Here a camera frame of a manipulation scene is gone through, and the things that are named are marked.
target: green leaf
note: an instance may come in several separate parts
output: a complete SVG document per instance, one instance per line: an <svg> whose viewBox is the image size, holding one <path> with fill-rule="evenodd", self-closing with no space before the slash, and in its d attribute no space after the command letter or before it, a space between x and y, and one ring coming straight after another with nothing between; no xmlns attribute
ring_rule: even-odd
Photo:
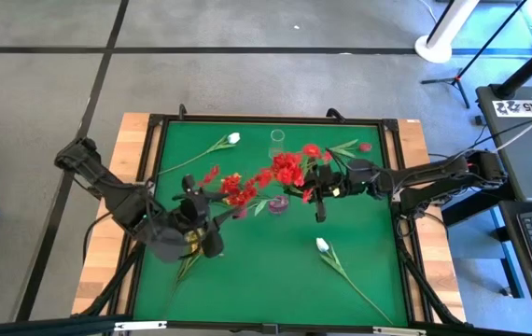
<svg viewBox="0 0 532 336"><path fill-rule="evenodd" d="M341 261L337 257L337 254L334 252L334 248L332 247L332 244L330 244L330 254L332 254L332 257L334 258L334 261L341 265Z"/></svg>
<svg viewBox="0 0 532 336"><path fill-rule="evenodd" d="M188 273L191 266L193 266L193 264L200 258L200 255L201 254L198 253L193 257L183 260L184 263L182 266L185 266L185 267L181 270L181 273L178 274L178 277L176 279L177 283L180 283L181 281L183 281L183 279L185 278L185 275Z"/></svg>
<svg viewBox="0 0 532 336"><path fill-rule="evenodd" d="M231 147L235 147L235 146L237 146L237 145L232 145L232 144L218 145L213 150L231 148Z"/></svg>
<svg viewBox="0 0 532 336"><path fill-rule="evenodd" d="M336 272L338 272L340 275L344 276L344 270L341 266L337 265L333 259L328 257L327 255L320 255L320 258L324 260L330 267L332 267Z"/></svg>
<svg viewBox="0 0 532 336"><path fill-rule="evenodd" d="M258 206L256 206L256 211L254 212L254 216L257 216L259 214L259 212L262 211L262 209L264 208L264 206L266 206L266 203L268 201L269 200L264 200L264 201L258 203Z"/></svg>
<svg viewBox="0 0 532 336"><path fill-rule="evenodd" d="M354 145L356 142L357 142L357 139L351 140L351 141L346 142L346 143L344 143L342 145L335 146L335 147L333 147L331 149L344 149L344 148L347 148L347 147L350 147L350 146Z"/></svg>
<svg viewBox="0 0 532 336"><path fill-rule="evenodd" d="M297 193L303 193L303 191L295 188L294 186L285 186L285 188L288 188L289 190L293 191L293 192L297 192Z"/></svg>
<svg viewBox="0 0 532 336"><path fill-rule="evenodd" d="M227 138L227 135L226 135L226 134L223 135L223 136L220 138L220 140L218 140L215 144L213 144L212 146L210 146L210 148L208 148L208 151L216 150L217 147L218 147L219 145L227 144L226 141L223 143L223 141L224 141L226 138Z"/></svg>
<svg viewBox="0 0 532 336"><path fill-rule="evenodd" d="M344 155L346 157L349 157L349 158L354 158L356 155L349 152L349 151L346 151L342 148L331 148L330 150L332 150L333 152L335 153L338 153L338 154L341 154L341 155Z"/></svg>

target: gray carpet floor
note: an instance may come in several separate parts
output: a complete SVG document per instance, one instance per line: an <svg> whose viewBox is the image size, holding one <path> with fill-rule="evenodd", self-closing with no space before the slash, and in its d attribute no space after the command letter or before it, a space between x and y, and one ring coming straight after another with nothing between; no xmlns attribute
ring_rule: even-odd
<svg viewBox="0 0 532 336"><path fill-rule="evenodd" d="M428 2L438 18L445 4ZM0 46L101 47L118 7L118 0L0 0ZM479 5L454 47L478 48L512 9ZM324 0L132 0L117 45L411 48L433 24L416 0L341 0L334 5ZM532 35L518 14L492 48L531 46ZM60 176L54 155L76 133L101 57L0 54L0 322L14 312ZM428 150L450 154L478 136L481 128L472 119L479 111L475 105L466 109L454 88L419 81L452 76L468 60L454 56L448 63L432 64L414 55L114 55L90 137L109 161L124 112L174 113L184 103L192 114L323 116L336 107L347 117L420 119ZM504 81L524 62L483 56L463 78L470 100L475 88ZM83 234L96 209L91 196L72 189L33 318L69 314ZM484 216L455 230L476 232L476 225L488 220ZM515 301L497 294L498 285L506 284L500 264L459 255L459 246L467 244L459 236L451 233L451 246L462 258L455 267L468 321L532 332L529 297ZM485 248L492 249L487 243ZM167 334L215 335L193 330Z"/></svg>

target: white stand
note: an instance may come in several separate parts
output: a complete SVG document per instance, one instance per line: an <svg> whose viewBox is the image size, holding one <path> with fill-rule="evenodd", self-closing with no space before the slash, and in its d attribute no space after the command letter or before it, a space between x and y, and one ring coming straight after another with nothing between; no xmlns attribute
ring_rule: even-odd
<svg viewBox="0 0 532 336"><path fill-rule="evenodd" d="M444 10L429 40L428 35L425 35L415 41L415 52L432 63L448 62L453 55L453 39L479 2L480 0L454 0Z"/></svg>

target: flower stem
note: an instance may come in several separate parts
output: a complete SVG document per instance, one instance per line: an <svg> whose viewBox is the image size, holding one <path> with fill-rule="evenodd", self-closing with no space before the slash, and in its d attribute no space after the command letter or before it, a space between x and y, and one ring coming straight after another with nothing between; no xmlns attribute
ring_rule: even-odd
<svg viewBox="0 0 532 336"><path fill-rule="evenodd" d="M190 162L192 162L192 161L198 160L199 158L201 158L202 156L208 154L208 153L211 152L211 151L212 151L212 148L210 147L210 149L206 150L204 153L202 153L202 154L200 154L200 155L198 155L198 156L196 156L196 157L193 157L193 158L191 158L191 159L189 159L189 160L187 160L187 161L185 161L185 162L183 162L183 163L181 163L181 164L178 164L178 165L176 165L175 167L171 167L171 168L165 169L165 170L159 172L158 175L162 175L162 174L165 174L165 173L171 172L171 171L173 171L173 170L175 170L175 169L177 169L177 168L181 168L181 167L183 167L184 165L186 165L186 164L188 164L188 163L190 163Z"/></svg>
<svg viewBox="0 0 532 336"><path fill-rule="evenodd" d="M385 317L386 321L388 321L388 323L390 323L392 326L394 326L395 324L390 320L390 318L388 318L388 316L386 316L385 313L383 313L382 310L380 310L380 308L378 308L377 305L374 304L374 302L372 302L370 300L370 298L368 298L364 293L361 292L361 290L359 290L359 288L357 288L356 284L353 283L353 281L351 281L351 279L349 279L349 276L343 271L341 273L341 275L345 278L345 280L347 280L347 282L349 283L349 285L351 285L351 287L367 302L369 302L371 304L372 307L374 307L378 313L380 313L382 316Z"/></svg>

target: black metal frame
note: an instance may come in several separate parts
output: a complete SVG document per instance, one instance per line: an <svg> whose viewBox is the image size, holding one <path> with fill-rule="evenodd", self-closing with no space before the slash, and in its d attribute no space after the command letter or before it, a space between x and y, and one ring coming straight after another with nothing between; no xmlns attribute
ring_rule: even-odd
<svg viewBox="0 0 532 336"><path fill-rule="evenodd" d="M147 168L147 159L149 157L149 149L152 145L152 135L155 132L156 127L161 128L159 135L159 145L156 158L154 160L154 167L151 175L151 180L154 183L158 183L158 171L161 166L161 156L164 151L166 143L166 134L168 132L168 126L171 121L185 121L185 122L251 122L251 123L297 123L297 124L336 124L336 125L358 125L358 126L372 126L376 127L380 136L379 140L382 145L383 164L385 167L389 167L389 154L388 146L386 143L385 131L390 131L393 138L395 147L395 154L397 157L398 168L405 168L405 163L402 154L402 146L399 137L399 124L396 119L345 119L336 110L330 109L327 118L293 118L293 117L250 117L250 116L191 116L187 114L184 106L179 107L178 115L158 115L152 114L149 116L146 139L142 149L142 160L138 168L137 180L142 181L144 178L144 171ZM419 270L424 272L423 259L419 246L419 240L417 236L417 229L414 230L413 235L410 237L413 247L413 259ZM397 258L399 263L399 271L401 277L401 288L405 304L405 310L407 314L408 323L411 325L414 322L413 312L413 298L409 283L409 271L405 265L401 262L399 251L397 251ZM127 307L125 314L133 315L134 303L136 300L137 289L139 286L139 279L141 269L143 266L144 253L140 255L140 258L133 266L133 278L130 287L130 292L127 300ZM115 293L113 300L115 301L119 292ZM427 298L424 293L420 291L421 300L424 303L424 318L426 322L432 322L431 307L427 302ZM217 323L217 322L182 322L182 321L169 321L169 328L184 328L184 329L225 329L225 330L253 330L264 333L270 333L273 329L282 331L304 331L304 332L372 332L371 326L354 327L354 326L309 326L309 325L272 325L272 324L260 324L260 323Z"/></svg>

